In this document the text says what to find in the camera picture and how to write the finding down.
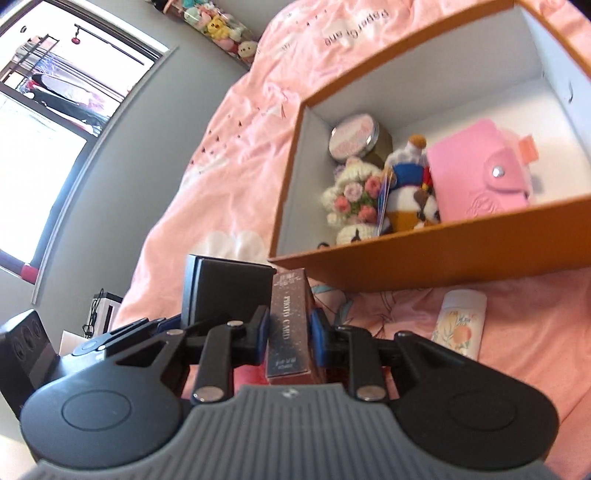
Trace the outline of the orange cardboard box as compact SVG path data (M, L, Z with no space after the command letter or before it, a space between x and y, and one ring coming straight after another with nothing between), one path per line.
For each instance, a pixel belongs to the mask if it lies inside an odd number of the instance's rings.
M393 233L336 232L329 136L376 117L398 155L427 140L432 197L392 194ZM301 104L270 259L349 291L491 281L590 263L590 37L524 1L486 1L405 35Z

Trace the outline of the black square box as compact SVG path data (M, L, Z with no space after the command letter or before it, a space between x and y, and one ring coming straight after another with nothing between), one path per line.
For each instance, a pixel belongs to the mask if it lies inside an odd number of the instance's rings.
M270 265L190 254L186 258L181 302L184 328L225 316L247 321L259 306L270 306Z

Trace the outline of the round pink lid tin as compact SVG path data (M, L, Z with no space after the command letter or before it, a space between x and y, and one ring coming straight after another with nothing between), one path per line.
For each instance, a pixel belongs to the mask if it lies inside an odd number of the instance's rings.
M349 157L358 157L383 168L393 151L392 134L368 113L346 117L335 125L329 136L329 154L340 163L345 163Z

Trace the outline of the blue card pack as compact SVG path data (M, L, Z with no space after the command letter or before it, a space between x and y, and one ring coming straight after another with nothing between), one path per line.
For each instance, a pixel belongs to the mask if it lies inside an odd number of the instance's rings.
M376 235L380 236L384 228L384 221L386 218L386 210L388 205L388 198L391 189L391 183L394 179L394 171L391 167L386 167L383 170L381 188L378 196L378 224Z

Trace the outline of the brown glitter cosmetic box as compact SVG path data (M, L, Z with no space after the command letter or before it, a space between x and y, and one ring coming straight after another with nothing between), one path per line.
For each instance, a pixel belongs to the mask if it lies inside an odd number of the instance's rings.
M315 365L311 313L315 301L304 269L273 276L266 379L276 385L322 384L325 372Z

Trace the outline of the tall plush toy tube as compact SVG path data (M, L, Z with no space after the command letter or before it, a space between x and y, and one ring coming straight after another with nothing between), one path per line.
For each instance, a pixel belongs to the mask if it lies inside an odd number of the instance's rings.
M259 47L256 36L214 1L168 0L152 4L163 14L176 15L247 70L252 66Z

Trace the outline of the pink fabric pouch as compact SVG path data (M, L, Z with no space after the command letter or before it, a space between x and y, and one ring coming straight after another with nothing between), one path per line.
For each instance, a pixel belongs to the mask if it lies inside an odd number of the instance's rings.
M502 129L505 143L510 147L520 162L524 181L527 185L526 197L531 199L534 194L531 165L539 160L539 152L532 135L520 136L509 129Z

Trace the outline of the crochet bunny with flowers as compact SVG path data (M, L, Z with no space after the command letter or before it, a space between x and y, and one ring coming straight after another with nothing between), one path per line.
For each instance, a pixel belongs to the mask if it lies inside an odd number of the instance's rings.
M383 171L358 157L335 169L335 183L322 192L328 226L335 244L346 245L376 236L378 196Z

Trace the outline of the window with frame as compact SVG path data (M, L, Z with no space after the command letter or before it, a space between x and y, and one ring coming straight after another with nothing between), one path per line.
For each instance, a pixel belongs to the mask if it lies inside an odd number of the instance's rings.
M33 302L93 156L167 54L90 1L2 2L1 267Z

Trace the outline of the pink snap card wallet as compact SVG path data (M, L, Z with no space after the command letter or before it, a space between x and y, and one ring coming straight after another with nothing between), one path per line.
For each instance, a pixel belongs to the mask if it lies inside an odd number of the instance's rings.
M530 204L521 165L490 119L427 150L441 221L455 222L519 210Z

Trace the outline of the white peach print bottle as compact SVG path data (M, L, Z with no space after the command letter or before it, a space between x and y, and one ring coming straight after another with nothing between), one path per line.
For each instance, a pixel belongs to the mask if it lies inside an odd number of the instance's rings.
M472 289L449 291L431 340L472 360L479 358L487 309L487 296Z

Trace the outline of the blue white plush doll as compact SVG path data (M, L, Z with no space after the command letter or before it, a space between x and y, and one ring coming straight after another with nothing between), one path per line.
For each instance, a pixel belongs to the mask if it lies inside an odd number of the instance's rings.
M392 174L386 205L388 233L441 223L426 147L423 135L412 135L403 147L387 157L385 167Z

